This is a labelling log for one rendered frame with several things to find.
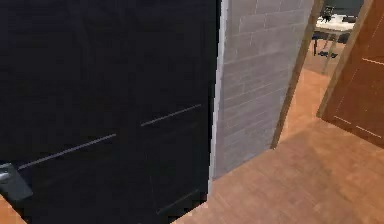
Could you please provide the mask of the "white table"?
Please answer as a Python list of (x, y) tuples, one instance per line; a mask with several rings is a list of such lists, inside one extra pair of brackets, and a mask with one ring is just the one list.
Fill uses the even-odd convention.
[(334, 14), (329, 21), (319, 18), (315, 25), (317, 32), (328, 35), (321, 53), (326, 57), (321, 73), (325, 74), (331, 58), (335, 56), (334, 50), (341, 35), (350, 34), (354, 28), (354, 22), (347, 22), (346, 15)]

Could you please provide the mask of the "brown wooden room door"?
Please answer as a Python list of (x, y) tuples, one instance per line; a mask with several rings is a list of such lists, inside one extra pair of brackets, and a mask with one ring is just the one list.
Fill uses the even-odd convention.
[(384, 0), (366, 0), (317, 116), (384, 149)]

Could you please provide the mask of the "black house plant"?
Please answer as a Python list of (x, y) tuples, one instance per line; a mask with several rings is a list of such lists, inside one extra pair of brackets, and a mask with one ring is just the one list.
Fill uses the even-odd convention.
[(333, 6), (326, 6), (321, 12), (321, 21), (325, 23), (329, 22), (332, 19), (333, 10)]

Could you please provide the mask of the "black cupboard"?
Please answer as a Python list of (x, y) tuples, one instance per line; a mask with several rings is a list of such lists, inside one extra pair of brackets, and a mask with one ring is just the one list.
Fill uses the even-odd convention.
[(171, 224), (208, 195), (220, 0), (0, 0), (0, 165), (26, 224)]

